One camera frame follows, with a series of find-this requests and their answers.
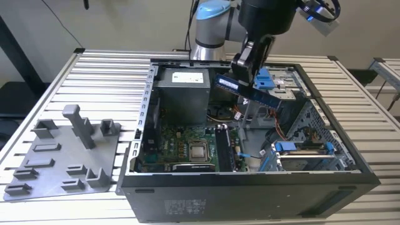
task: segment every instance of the open computer tower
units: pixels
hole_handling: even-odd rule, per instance
[[[153,60],[121,189],[141,222],[326,218],[379,179],[303,68],[245,87],[225,61]]]

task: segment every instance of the motherboard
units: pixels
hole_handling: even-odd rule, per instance
[[[245,160],[238,157],[241,142],[237,128],[229,128],[227,134],[221,140],[214,127],[163,126],[159,150],[145,153],[143,172],[222,172],[221,163],[226,161],[234,162],[231,171],[246,171]]]

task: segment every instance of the metal rail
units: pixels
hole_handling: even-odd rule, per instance
[[[87,50],[75,54],[57,77],[29,118],[0,152],[0,201],[14,169],[27,153],[38,119],[54,119],[58,125],[70,124],[62,116],[67,104],[81,104],[82,116],[97,123],[113,118],[123,125],[113,180],[121,174],[123,153],[134,138],[139,103],[151,58],[187,59],[182,52],[118,52]],[[314,224],[397,225],[400,224],[400,125],[373,98],[338,61],[319,56],[279,56],[271,62],[302,64],[323,99],[330,105],[382,185],[351,203],[327,220]],[[26,202],[0,202],[0,221],[19,224],[138,224],[125,196],[110,192],[31,199]],[[243,221],[233,224],[310,224],[311,221]],[[207,224],[231,224],[210,222]]]

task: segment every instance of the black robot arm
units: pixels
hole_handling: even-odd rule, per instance
[[[270,54],[275,35],[290,30],[298,7],[318,20],[330,23],[341,14],[339,1],[333,0],[333,4],[335,15],[334,18],[327,18],[315,12],[317,6],[333,10],[323,0],[242,0],[239,23],[247,31],[247,36],[242,52],[233,60],[233,71],[242,84],[253,84]]]

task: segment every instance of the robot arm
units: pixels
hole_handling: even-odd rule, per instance
[[[270,54],[275,35],[291,28],[298,7],[322,22],[333,22],[341,15],[341,4],[335,6],[334,18],[322,16],[315,9],[325,7],[333,10],[323,0],[242,0],[239,23],[247,31],[242,52],[233,61],[233,71],[245,85],[253,84],[263,63]]]
[[[297,9],[310,17],[330,23],[341,15],[339,0],[331,0],[330,8],[325,0],[242,0],[241,8],[230,7],[223,0],[209,1],[199,6],[195,60],[225,60],[223,44],[226,40],[243,40],[241,53],[233,60],[233,71],[239,82],[251,86],[275,41],[275,35],[291,28]],[[319,11],[326,8],[333,18]]]

